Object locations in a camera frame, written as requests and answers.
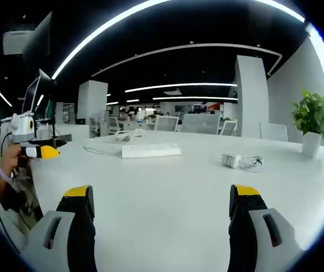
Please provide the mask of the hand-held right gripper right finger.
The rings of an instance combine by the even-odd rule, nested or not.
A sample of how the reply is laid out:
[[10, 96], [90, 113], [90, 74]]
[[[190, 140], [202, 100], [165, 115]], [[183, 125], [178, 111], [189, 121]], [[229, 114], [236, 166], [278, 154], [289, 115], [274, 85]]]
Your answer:
[[288, 271], [301, 257], [295, 229], [256, 189], [231, 185], [229, 218], [228, 271]]

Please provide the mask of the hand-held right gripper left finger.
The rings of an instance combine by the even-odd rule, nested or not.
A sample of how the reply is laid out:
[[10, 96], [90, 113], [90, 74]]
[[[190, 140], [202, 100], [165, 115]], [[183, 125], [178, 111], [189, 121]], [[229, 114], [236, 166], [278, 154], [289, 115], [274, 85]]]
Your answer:
[[21, 257], [33, 271], [97, 271], [93, 188], [68, 190], [30, 230]]

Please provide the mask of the person's left hand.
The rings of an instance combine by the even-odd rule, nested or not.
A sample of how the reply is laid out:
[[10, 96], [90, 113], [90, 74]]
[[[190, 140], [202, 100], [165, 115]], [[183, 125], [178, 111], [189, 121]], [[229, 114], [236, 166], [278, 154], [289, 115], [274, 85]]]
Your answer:
[[21, 153], [19, 144], [9, 145], [7, 150], [2, 153], [0, 159], [0, 170], [7, 176], [11, 176], [11, 172], [18, 165], [18, 157]]

